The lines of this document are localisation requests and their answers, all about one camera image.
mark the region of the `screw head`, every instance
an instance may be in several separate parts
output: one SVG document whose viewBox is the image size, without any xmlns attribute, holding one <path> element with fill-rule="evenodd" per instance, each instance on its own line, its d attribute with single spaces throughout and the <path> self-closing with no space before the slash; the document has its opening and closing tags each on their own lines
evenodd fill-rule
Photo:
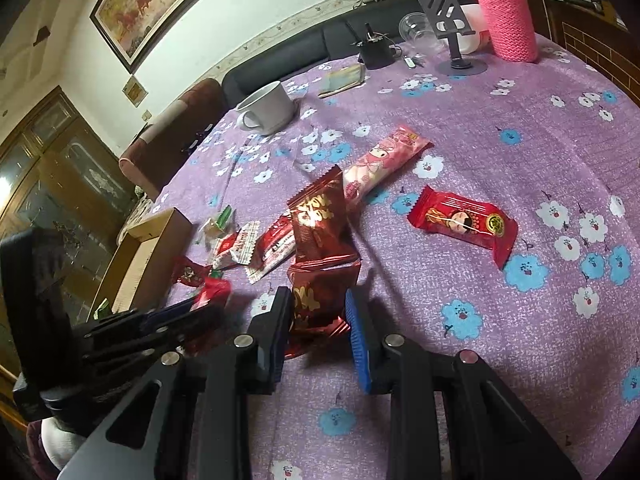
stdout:
<svg viewBox="0 0 640 480">
<path fill-rule="evenodd" d="M 400 334 L 389 334 L 385 337 L 385 344 L 393 348 L 397 348 L 404 344 L 404 337 Z"/>
<path fill-rule="evenodd" d="M 463 350 L 460 352 L 460 360 L 465 365 L 473 365 L 478 362 L 478 354 L 476 354 L 473 350 Z"/>
<path fill-rule="evenodd" d="M 246 348 L 254 342 L 254 338 L 248 334 L 241 334 L 234 339 L 234 345 L 238 348 Z"/>
<path fill-rule="evenodd" d="M 167 352 L 160 358 L 160 361 L 165 366 L 173 366 L 179 360 L 180 360 L 180 354 L 178 354 L 178 352 Z"/>
</svg>

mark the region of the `table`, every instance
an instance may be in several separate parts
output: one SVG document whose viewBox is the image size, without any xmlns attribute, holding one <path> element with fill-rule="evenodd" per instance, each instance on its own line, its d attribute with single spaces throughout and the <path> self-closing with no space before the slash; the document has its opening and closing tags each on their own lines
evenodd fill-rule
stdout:
<svg viewBox="0 0 640 480">
<path fill-rule="evenodd" d="M 228 203 L 240 225 L 265 229 L 332 164 L 348 168 L 408 124 L 434 148 L 367 199 L 355 241 L 372 305 L 431 351 L 477 351 L 594 479 L 640 415 L 640 112 L 594 69 L 538 42 L 537 64 L 480 54 L 487 72 L 446 77 L 434 70 L 440 58 L 425 57 L 423 68 L 396 62 L 325 100 L 321 77 L 354 58 L 322 64 L 284 82 L 300 100 L 285 131 L 247 134 L 229 112 L 152 212 L 175 206 L 200 224 Z M 408 223 L 427 184 L 517 220 L 504 271 L 490 251 Z M 208 256 L 195 239 L 187 255 Z M 289 264 L 255 285 L 243 269 L 225 273 L 229 333 L 289 285 Z M 192 291 L 175 285 L 169 302 Z M 288 361 L 273 396 L 250 399 L 254 478 L 383 479 L 388 424 L 388 399 L 358 389 L 348 338 L 332 340 Z"/>
</svg>

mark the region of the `white fabric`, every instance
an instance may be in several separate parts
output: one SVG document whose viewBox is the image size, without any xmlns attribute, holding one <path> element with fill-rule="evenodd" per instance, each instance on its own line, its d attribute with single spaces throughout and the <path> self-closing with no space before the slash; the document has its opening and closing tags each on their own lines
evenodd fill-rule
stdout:
<svg viewBox="0 0 640 480">
<path fill-rule="evenodd" d="M 86 440 L 84 436 L 62 430 L 54 417 L 42 421 L 41 436 L 44 451 L 60 471 Z"/>
</svg>

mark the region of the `small framed picture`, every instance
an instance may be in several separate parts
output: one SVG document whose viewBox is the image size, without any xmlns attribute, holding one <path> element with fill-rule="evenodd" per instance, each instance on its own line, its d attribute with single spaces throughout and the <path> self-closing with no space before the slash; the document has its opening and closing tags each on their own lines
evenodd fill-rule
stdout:
<svg viewBox="0 0 640 480">
<path fill-rule="evenodd" d="M 133 76 L 129 78 L 129 81 L 124 85 L 122 91 L 136 108 L 138 108 L 142 99 L 144 99 L 148 93 Z"/>
</svg>

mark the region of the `cardboard box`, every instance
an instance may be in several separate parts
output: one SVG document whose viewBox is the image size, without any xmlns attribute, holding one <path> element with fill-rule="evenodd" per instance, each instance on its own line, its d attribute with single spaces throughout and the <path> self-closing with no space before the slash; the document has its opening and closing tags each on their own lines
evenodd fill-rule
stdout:
<svg viewBox="0 0 640 480">
<path fill-rule="evenodd" d="M 127 230 L 98 288 L 89 319 L 102 300 L 111 311 L 155 308 L 171 286 L 175 259 L 184 254 L 193 225 L 176 208 Z"/>
</svg>

